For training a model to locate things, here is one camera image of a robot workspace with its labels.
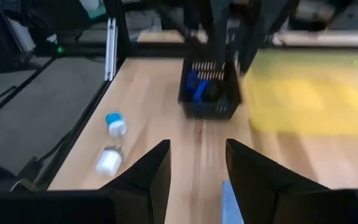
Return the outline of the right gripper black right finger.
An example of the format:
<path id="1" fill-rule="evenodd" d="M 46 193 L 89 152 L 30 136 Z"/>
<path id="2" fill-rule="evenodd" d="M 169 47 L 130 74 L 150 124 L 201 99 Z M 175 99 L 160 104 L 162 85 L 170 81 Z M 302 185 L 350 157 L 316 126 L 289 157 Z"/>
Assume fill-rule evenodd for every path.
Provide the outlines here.
<path id="1" fill-rule="evenodd" d="M 280 194 L 328 189 L 235 139 L 226 140 L 226 167 L 244 224 L 272 224 Z"/>

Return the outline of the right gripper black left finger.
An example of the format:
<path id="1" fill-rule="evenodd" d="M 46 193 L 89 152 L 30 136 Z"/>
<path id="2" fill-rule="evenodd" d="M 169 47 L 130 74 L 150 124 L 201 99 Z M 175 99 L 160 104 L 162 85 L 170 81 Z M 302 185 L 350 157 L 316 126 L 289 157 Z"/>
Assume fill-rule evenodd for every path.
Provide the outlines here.
<path id="1" fill-rule="evenodd" d="M 113 224 L 165 224 L 170 184 L 170 140 L 165 139 L 101 187 L 112 195 Z"/>

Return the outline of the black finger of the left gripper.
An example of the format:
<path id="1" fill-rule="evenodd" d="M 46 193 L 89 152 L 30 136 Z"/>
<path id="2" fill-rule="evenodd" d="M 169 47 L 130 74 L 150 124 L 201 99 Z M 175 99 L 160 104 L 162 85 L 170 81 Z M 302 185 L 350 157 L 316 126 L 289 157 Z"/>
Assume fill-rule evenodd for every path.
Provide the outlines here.
<path id="1" fill-rule="evenodd" d="M 209 36 L 211 53 L 218 69 L 223 67 L 226 57 L 227 20 L 230 0 L 210 0 L 213 17 L 212 33 Z"/>
<path id="2" fill-rule="evenodd" d="M 266 38 L 294 11 L 294 0 L 248 0 L 245 33 L 240 41 L 240 70 L 247 72 Z"/>

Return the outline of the dark blue USB charger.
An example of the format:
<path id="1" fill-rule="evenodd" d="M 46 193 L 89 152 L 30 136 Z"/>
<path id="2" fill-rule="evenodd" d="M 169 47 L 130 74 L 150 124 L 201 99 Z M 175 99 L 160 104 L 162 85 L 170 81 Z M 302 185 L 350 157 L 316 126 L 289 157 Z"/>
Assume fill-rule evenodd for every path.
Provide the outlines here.
<path id="1" fill-rule="evenodd" d="M 187 74 L 186 90 L 189 94 L 193 94 L 198 87 L 198 72 L 191 70 Z"/>

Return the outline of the black USB charger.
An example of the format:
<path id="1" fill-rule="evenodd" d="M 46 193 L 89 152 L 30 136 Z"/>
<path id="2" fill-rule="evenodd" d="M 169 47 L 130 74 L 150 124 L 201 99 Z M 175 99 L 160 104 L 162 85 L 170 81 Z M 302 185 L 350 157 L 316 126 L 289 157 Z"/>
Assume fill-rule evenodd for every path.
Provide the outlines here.
<path id="1" fill-rule="evenodd" d="M 211 82 L 204 90 L 204 100 L 207 102 L 218 101 L 221 94 L 221 86 L 219 83 Z"/>

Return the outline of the bright blue USB charger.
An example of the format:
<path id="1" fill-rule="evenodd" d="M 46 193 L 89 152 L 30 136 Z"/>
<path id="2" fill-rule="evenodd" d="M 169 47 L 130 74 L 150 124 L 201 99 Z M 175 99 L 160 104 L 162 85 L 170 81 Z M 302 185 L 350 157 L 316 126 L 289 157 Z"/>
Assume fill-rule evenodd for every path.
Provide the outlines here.
<path id="1" fill-rule="evenodd" d="M 202 80 L 198 83 L 197 88 L 193 94 L 192 101 L 194 103 L 202 103 L 203 102 L 203 92 L 208 87 L 209 81 Z"/>

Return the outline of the light blue USB charger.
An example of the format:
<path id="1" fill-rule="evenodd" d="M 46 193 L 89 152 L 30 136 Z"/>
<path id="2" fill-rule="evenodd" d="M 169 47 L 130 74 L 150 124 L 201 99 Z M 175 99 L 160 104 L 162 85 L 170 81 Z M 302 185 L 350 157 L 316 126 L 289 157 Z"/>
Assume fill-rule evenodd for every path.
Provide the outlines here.
<path id="1" fill-rule="evenodd" d="M 221 224 L 244 224 L 234 191 L 229 180 L 222 183 Z"/>

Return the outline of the white USB charger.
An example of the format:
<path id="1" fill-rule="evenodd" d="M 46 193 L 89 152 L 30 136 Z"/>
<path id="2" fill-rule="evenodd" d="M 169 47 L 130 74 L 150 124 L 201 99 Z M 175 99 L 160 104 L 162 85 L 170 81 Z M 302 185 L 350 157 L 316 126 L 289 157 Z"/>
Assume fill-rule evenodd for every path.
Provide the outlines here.
<path id="1" fill-rule="evenodd" d="M 102 151 L 101 157 L 96 163 L 96 171 L 102 175 L 114 177 L 122 162 L 124 160 L 124 154 L 120 148 L 107 147 Z"/>

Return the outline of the teal USB charger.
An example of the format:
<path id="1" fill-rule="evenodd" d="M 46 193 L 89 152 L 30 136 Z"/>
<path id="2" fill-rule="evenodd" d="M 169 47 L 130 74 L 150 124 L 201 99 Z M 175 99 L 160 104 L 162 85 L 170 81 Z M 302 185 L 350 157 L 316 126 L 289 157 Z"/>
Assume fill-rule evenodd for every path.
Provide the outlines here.
<path id="1" fill-rule="evenodd" d="M 105 120 L 111 137 L 120 138 L 127 133 L 127 124 L 120 112 L 107 114 Z"/>

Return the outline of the black mesh basket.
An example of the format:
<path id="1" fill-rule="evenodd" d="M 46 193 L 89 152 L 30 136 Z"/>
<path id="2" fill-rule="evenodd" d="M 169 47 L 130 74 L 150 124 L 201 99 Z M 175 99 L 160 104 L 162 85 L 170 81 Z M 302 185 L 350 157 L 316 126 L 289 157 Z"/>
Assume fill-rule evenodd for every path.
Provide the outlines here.
<path id="1" fill-rule="evenodd" d="M 219 83 L 221 94 L 218 101 L 194 103 L 193 94 L 186 90 L 187 74 L 189 71 L 198 72 L 199 82 L 202 80 Z M 231 119 L 237 107 L 242 103 L 239 82 L 234 62 L 228 60 L 218 69 L 216 62 L 204 55 L 191 54 L 183 61 L 178 101 L 182 105 L 187 118 L 195 119 Z"/>

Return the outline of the yellow plastic bin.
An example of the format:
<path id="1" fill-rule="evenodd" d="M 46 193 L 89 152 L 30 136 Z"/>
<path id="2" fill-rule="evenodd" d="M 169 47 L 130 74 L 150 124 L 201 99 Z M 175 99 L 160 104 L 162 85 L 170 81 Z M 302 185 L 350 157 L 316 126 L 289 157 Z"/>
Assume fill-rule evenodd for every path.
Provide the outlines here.
<path id="1" fill-rule="evenodd" d="M 358 50 L 260 50 L 243 91 L 259 131 L 358 136 Z"/>

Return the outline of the silver frame bracket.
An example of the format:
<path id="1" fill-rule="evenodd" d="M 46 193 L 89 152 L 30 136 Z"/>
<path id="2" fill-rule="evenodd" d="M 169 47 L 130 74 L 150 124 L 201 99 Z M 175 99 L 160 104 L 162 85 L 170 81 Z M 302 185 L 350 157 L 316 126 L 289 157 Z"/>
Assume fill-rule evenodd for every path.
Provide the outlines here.
<path id="1" fill-rule="evenodd" d="M 106 39 L 105 75 L 106 81 L 112 81 L 116 75 L 117 64 L 117 25 L 116 19 L 108 20 L 108 32 Z"/>

